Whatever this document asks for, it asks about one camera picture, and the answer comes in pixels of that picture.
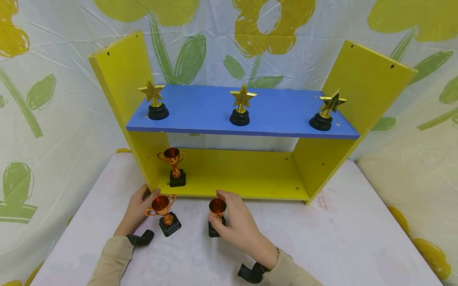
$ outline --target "white table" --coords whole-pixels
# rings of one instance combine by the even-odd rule
[[[129,197],[143,183],[132,154],[114,155],[32,286],[85,285]],[[182,228],[169,238],[158,217],[147,218],[136,234],[152,229],[156,236],[149,246],[135,249],[121,285],[248,285],[236,274],[241,263],[251,267],[254,261],[208,237],[209,201],[179,197],[172,211]],[[325,286],[442,286],[352,161],[310,206],[246,203],[261,232]]]

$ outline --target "person's left hand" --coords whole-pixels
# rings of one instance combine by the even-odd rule
[[[146,209],[151,207],[151,203],[161,193],[161,189],[155,190],[146,200],[143,200],[147,191],[148,186],[144,184],[131,196],[127,210],[125,211],[121,223],[114,232],[114,236],[127,236],[133,234],[137,226],[145,219]]]

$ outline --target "person's hand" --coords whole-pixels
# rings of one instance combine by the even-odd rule
[[[219,235],[230,244],[245,252],[259,264],[272,270],[278,261],[278,250],[256,226],[255,220],[238,194],[217,190],[219,198],[226,201],[230,227],[208,214],[208,221]]]
[[[143,200],[147,191],[148,186],[144,184],[131,196],[127,210],[125,211],[121,223],[114,232],[114,236],[127,236],[133,234],[140,222],[145,219],[146,209],[151,207],[151,203],[161,193],[161,189],[155,190],[146,200]]]

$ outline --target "green stem pattern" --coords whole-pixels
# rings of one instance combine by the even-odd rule
[[[410,45],[410,41],[414,37],[414,30],[411,29],[407,35],[402,38],[402,40],[399,42],[399,44],[396,46],[396,48],[393,50],[393,52],[390,55],[390,58],[392,58],[395,61],[400,61],[402,57],[404,56],[405,52],[407,51],[407,48]]]
[[[22,113],[27,119],[27,122],[32,129],[33,135],[35,138],[43,136],[43,132],[41,131],[40,125],[38,124],[37,119],[32,113],[32,110],[27,105],[27,103],[22,98],[21,93],[16,88],[16,86],[11,81],[10,77],[5,73],[5,71],[0,67],[0,80],[6,86],[6,88],[10,91],[11,95],[13,96],[14,100],[16,100],[19,108],[22,110]]]
[[[252,85],[253,85],[253,82],[254,82],[254,79],[255,79],[255,76],[256,76],[256,73],[257,73],[257,69],[259,67],[259,63],[260,62],[261,62],[261,57],[259,55],[257,55],[256,58],[255,58],[255,63],[253,65],[253,69],[251,70],[250,79],[248,80],[248,87],[252,87]]]
[[[426,130],[426,129],[429,129],[431,127],[434,127],[438,124],[441,124],[449,119],[452,119],[454,117],[458,116],[458,108],[455,108],[454,110],[452,111],[449,111],[447,112],[446,114],[443,114],[437,118],[434,118],[433,120],[430,120],[428,122],[425,122],[421,125],[418,125],[417,128],[420,130],[420,131],[423,131],[423,130]]]
[[[156,53],[156,58],[158,59],[159,66],[164,73],[165,81],[167,84],[177,85],[178,82],[175,78],[175,72],[172,68],[172,64],[170,63],[170,58],[167,54],[161,32],[159,31],[158,23],[156,22],[153,14],[150,13],[150,16],[151,39],[153,40],[154,52]]]

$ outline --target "beige sleeve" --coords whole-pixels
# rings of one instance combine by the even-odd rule
[[[278,261],[275,267],[262,276],[272,286],[323,286],[310,273],[297,265],[291,256],[278,250]]]
[[[114,236],[102,249],[102,254],[87,286],[119,286],[134,246],[127,237]]]

